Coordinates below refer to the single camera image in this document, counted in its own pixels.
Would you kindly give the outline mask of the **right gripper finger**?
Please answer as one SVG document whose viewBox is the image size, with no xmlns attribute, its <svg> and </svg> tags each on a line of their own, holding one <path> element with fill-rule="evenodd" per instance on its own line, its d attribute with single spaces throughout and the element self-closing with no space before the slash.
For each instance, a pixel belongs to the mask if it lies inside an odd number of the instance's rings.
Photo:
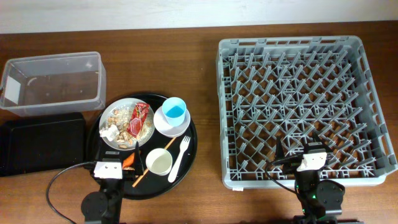
<svg viewBox="0 0 398 224">
<path fill-rule="evenodd" d="M 324 148 L 326 153 L 332 153 L 333 152 L 331 150 L 331 148 L 325 143 L 325 141 L 319 136 L 319 134 L 316 131 L 313 132 L 312 138 L 313 138 L 313 142 L 321 144 L 322 148 Z"/>
<path fill-rule="evenodd" d="M 284 156 L 284 152 L 283 152 L 281 137 L 277 136 L 277 143 L 276 143 L 276 149 L 275 149 L 275 161 L 279 161 L 279 160 L 283 159 L 284 157 L 285 156 Z"/>
</svg>

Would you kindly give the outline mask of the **orange carrot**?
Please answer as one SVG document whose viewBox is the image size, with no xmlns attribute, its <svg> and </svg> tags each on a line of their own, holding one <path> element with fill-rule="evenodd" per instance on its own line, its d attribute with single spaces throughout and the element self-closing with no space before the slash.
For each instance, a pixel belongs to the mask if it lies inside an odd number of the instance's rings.
<svg viewBox="0 0 398 224">
<path fill-rule="evenodd" d="M 129 157 L 127 157 L 125 160 L 123 160 L 122 168 L 123 167 L 133 167 L 134 157 L 135 157 L 135 155 L 133 152 Z"/>
</svg>

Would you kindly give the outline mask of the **small white cup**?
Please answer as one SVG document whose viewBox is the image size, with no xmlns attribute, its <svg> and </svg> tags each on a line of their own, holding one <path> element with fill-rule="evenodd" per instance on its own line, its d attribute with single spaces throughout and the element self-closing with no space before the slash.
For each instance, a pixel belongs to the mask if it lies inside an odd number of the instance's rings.
<svg viewBox="0 0 398 224">
<path fill-rule="evenodd" d="M 165 176 L 171 169 L 173 158 L 171 153 L 163 148 L 151 150 L 146 157 L 146 167 L 156 175 Z"/>
</svg>

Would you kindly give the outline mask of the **white tissue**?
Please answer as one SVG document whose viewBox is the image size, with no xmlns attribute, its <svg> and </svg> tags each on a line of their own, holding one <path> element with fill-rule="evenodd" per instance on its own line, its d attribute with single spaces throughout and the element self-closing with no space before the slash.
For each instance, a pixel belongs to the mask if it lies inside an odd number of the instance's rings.
<svg viewBox="0 0 398 224">
<path fill-rule="evenodd" d="M 112 124 L 108 128 L 102 128 L 99 131 L 99 135 L 102 138 L 106 138 L 108 141 L 113 141 L 119 136 L 119 129 L 116 125 Z"/>
</svg>

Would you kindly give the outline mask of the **pink bowl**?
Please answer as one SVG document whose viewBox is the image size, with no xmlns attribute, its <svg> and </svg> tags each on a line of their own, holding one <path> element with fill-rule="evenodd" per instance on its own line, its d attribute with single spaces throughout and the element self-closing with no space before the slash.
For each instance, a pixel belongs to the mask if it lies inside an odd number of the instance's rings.
<svg viewBox="0 0 398 224">
<path fill-rule="evenodd" d="M 188 110 L 185 112 L 185 118 L 180 126 L 173 127 L 169 125 L 165 115 L 162 112 L 162 106 L 154 113 L 154 126 L 156 130 L 169 138 L 176 138 L 181 136 L 189 127 L 191 121 L 190 113 Z"/>
</svg>

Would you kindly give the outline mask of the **white plastic fork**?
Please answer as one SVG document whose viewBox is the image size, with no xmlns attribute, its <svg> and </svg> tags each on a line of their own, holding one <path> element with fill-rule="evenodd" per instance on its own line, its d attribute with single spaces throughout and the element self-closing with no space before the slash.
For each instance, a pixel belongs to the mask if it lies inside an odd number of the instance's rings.
<svg viewBox="0 0 398 224">
<path fill-rule="evenodd" d="M 174 182 L 175 179 L 177 178 L 178 170 L 180 168 L 183 155 L 184 155 L 185 151 L 188 149 L 189 144 L 190 144 L 190 137 L 185 136 L 180 143 L 180 152 L 178 154 L 175 164 L 172 167 L 170 174 L 168 176 L 168 179 L 167 179 L 170 183 Z"/>
</svg>

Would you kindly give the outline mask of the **red snack wrapper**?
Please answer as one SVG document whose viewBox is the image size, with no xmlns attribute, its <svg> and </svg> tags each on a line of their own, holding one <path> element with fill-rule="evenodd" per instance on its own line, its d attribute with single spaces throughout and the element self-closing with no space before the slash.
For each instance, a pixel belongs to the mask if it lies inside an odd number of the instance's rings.
<svg viewBox="0 0 398 224">
<path fill-rule="evenodd" d="M 127 126 L 127 132 L 134 138 L 140 133 L 143 124 L 149 113 L 150 105 L 147 103 L 136 103 L 130 122 Z"/>
</svg>

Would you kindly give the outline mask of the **light blue cup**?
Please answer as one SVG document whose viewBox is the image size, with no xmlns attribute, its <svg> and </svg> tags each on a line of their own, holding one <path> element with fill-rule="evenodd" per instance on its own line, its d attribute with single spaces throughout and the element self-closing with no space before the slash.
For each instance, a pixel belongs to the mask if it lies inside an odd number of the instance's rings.
<svg viewBox="0 0 398 224">
<path fill-rule="evenodd" d="M 162 112 L 169 125 L 180 126 L 185 119 L 186 103 L 178 97 L 167 98 L 162 105 Z"/>
</svg>

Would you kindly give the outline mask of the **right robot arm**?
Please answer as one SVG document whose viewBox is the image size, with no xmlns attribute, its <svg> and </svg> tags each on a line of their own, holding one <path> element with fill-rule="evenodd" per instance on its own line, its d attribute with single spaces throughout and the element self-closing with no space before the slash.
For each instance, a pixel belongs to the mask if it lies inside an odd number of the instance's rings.
<svg viewBox="0 0 398 224">
<path fill-rule="evenodd" d="M 312 139 L 303 145 L 303 152 L 285 156 L 278 137 L 272 165 L 282 166 L 283 174 L 292 174 L 295 178 L 294 194 L 303 214 L 294 216 L 294 223 L 337 223 L 336 217 L 342 214 L 345 187 L 332 180 L 320 179 L 320 172 L 327 167 L 332 150 L 317 134 Z"/>
</svg>

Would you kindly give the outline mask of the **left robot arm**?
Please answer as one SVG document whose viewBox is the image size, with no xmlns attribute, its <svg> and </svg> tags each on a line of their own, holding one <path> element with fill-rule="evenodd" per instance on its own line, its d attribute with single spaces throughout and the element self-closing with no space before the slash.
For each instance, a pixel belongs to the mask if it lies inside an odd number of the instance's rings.
<svg viewBox="0 0 398 224">
<path fill-rule="evenodd" d="M 144 171 L 139 144 L 135 145 L 133 154 L 133 170 L 124 170 L 119 159 L 105 159 L 94 163 L 93 178 L 99 182 L 100 188 L 88 194 L 81 203 L 85 223 L 120 222 L 124 185 L 127 181 L 136 180 L 137 175 Z"/>
</svg>

